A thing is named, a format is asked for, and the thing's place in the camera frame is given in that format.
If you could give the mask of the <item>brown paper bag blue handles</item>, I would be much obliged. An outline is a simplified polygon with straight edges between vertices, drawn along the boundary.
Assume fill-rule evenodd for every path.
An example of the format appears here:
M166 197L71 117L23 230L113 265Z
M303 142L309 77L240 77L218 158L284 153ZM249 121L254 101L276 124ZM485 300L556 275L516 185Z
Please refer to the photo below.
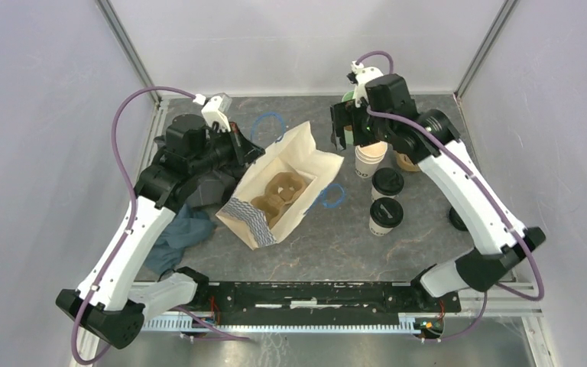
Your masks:
M216 217L249 248L278 244L310 210L343 203L347 193L334 181L343 161L318 149L310 122L301 123L246 170Z

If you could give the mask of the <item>stack of paper cups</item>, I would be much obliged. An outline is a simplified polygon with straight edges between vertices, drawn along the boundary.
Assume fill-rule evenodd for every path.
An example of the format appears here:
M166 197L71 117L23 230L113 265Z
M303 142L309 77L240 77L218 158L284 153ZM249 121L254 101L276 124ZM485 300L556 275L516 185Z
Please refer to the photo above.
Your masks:
M355 172L360 178L369 178L378 169L388 151L388 143L380 141L355 147Z

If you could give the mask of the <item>black plastic cup lid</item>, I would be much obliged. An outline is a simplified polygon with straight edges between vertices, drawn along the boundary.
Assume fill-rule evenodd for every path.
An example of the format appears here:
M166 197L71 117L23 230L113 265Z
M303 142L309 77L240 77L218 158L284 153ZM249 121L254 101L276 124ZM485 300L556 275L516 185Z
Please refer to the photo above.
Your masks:
M372 186L380 187L384 190L393 190L394 188L404 188L405 181L402 174L394 168L383 167L375 171L371 178Z

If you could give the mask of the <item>white paper coffee cup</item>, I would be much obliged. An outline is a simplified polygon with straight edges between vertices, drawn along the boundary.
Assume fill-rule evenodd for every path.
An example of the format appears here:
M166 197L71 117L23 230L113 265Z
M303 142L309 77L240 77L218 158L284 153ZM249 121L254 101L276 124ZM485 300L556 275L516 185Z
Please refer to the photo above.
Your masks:
M371 189L371 200L375 201L384 197L395 199L400 192L401 189L398 188L394 188L393 190L384 190L373 185Z

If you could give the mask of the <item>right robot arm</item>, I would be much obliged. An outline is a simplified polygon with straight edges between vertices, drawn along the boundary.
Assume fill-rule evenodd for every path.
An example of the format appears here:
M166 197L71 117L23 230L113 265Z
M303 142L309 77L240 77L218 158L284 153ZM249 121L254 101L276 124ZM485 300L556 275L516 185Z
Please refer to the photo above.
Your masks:
M501 202L447 115L438 109L419 112L406 80L396 73L365 68L347 77L354 86L352 99L330 109L335 145L346 147L345 127L350 127L355 146L383 141L408 156L442 191L474 243L471 251L416 277L413 306L430 312L452 291L485 292L523 260L537 284L532 298L542 300L545 288L532 252L545 242L543 230L525 226Z

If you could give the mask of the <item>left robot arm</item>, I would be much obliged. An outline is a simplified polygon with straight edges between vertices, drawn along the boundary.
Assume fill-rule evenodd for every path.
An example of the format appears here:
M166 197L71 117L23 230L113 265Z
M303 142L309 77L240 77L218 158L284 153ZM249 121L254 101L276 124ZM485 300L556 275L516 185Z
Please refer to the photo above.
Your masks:
M158 150L140 174L114 238L94 269L75 289L63 289L56 305L83 328L116 349L138 336L144 323L175 307L201 311L209 303L207 276L184 267L143 291L133 291L136 274L159 235L213 171L243 173L264 149L236 123L224 131L198 115L176 117L155 139Z

